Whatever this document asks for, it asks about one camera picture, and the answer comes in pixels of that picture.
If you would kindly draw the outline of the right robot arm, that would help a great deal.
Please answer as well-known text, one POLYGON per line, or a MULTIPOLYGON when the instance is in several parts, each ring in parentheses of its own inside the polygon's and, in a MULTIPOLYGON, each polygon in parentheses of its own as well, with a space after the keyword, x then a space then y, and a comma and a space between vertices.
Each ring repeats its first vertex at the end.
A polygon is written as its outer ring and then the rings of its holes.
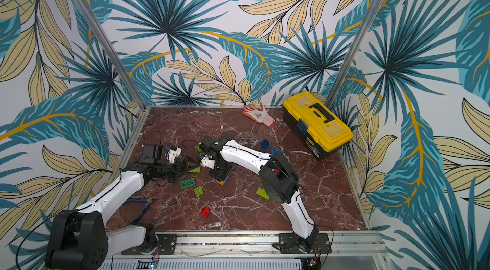
POLYGON ((233 165, 241 166, 258 175, 269 198, 282 205, 292 224, 292 242, 282 240, 275 248, 283 253, 314 251, 319 227, 304 206, 298 174, 283 153, 255 151, 226 137, 217 141, 205 137, 199 147, 204 154, 200 164, 210 168, 209 175, 215 180, 224 182, 233 165))

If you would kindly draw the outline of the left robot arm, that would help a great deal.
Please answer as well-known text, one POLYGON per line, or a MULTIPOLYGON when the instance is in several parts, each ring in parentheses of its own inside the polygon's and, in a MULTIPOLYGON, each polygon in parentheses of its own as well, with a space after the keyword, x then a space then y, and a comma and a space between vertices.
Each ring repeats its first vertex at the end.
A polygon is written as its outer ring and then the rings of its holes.
POLYGON ((166 164, 134 164, 106 189, 73 211, 63 211, 52 222, 45 266, 49 269, 98 269, 108 257, 123 252, 156 257, 162 242, 154 225, 134 223, 107 232, 112 215, 150 181, 176 182, 195 169, 187 158, 166 164))

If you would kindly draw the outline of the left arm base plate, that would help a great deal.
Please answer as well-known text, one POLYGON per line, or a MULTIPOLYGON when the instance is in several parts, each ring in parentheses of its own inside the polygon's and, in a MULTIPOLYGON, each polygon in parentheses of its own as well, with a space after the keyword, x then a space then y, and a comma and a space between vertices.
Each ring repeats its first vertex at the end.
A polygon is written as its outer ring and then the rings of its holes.
POLYGON ((122 251, 122 255, 173 255, 176 249, 176 234, 155 234, 145 238, 143 244, 122 251))

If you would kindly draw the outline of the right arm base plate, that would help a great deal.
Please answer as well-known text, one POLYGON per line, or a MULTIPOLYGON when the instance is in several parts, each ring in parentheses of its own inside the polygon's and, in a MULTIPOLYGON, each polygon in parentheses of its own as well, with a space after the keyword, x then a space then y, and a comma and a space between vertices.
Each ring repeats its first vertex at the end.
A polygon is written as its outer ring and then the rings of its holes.
POLYGON ((300 238, 294 233, 281 233, 279 240, 272 244, 272 247, 279 250, 281 254, 326 254, 332 252, 329 235, 320 233, 316 238, 309 242, 300 238))

